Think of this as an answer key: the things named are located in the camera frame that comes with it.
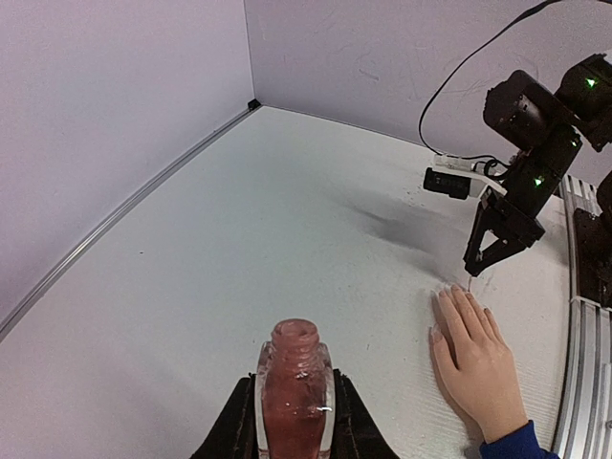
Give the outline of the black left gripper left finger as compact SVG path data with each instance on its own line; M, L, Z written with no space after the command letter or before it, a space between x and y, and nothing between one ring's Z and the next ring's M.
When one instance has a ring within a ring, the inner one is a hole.
M254 386L254 375L237 382L206 439L190 456L191 459L258 457Z

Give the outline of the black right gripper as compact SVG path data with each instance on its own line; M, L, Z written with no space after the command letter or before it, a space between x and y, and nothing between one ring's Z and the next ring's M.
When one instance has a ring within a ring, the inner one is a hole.
M502 181L501 205L502 221L517 240L497 239L481 249L486 232L497 223L491 200L482 198L463 257L470 275L524 251L543 235L536 217L582 147L572 111L522 70L490 89L483 118L518 149Z

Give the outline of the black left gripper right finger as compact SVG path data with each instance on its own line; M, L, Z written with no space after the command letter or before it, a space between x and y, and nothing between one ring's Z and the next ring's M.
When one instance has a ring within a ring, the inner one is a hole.
M335 422L331 459L399 459L386 443L356 387L334 370Z

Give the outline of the red nail polish bottle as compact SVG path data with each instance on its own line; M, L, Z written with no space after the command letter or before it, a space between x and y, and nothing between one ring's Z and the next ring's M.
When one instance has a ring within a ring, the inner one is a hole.
M309 320L278 322L262 345L254 388L260 458L328 458L336 390L328 347Z

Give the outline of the grey nail polish cap brush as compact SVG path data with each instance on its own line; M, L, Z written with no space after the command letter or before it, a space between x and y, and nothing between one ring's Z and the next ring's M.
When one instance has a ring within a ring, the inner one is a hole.
M468 284L467 284L467 292L471 293L472 292L472 287L474 285L476 277L473 275L470 275L469 279L468 279Z

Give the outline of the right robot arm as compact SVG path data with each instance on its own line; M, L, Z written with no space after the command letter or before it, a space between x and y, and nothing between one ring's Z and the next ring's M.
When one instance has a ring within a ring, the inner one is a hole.
M464 254L465 269L488 267L530 248L544 234L538 214L582 144L611 142L611 64L595 54L570 68L550 92L522 70L487 93L485 124L518 148L502 188L487 187Z

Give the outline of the mannequin hand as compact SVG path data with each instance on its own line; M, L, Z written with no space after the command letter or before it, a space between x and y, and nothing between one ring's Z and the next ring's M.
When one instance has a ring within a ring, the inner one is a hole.
M479 427L487 444L527 425L514 355L492 312L458 286L442 290L436 303L431 350L452 405Z

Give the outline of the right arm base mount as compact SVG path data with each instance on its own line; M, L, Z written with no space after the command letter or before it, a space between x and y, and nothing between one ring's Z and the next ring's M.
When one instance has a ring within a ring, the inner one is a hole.
M604 213L596 216L574 211L578 243L579 294L611 309L611 223Z

